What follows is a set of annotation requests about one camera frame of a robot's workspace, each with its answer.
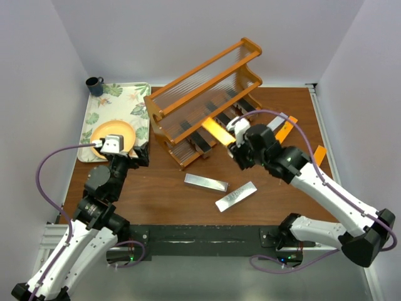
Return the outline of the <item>orange toothpaste box front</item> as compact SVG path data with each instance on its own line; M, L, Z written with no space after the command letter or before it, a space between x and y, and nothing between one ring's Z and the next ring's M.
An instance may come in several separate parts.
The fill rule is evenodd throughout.
M208 117L203 121L202 127L210 133L213 138L218 140L222 145L227 147L231 143L235 143L235 138L220 126L214 119Z

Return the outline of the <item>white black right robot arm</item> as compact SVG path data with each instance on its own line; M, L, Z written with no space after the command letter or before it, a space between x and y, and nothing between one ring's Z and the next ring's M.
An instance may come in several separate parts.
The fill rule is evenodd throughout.
M354 197L301 149L283 147L267 125L250 125L242 119L227 129L236 138L227 148L240 169L264 167L270 175L303 191L336 218L336 222L330 223L292 213L279 226L282 244L322 243L341 250L350 261L364 268L384 251L395 222L389 209L377 210Z

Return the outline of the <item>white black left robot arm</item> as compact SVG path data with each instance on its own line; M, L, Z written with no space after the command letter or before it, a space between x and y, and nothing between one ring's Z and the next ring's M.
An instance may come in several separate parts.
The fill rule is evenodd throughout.
M108 163L90 170L68 228L36 274L18 283L11 294L16 300L70 300L78 282L107 251L130 238L130 223L115 213L129 169L149 165L148 145L129 152L105 153Z

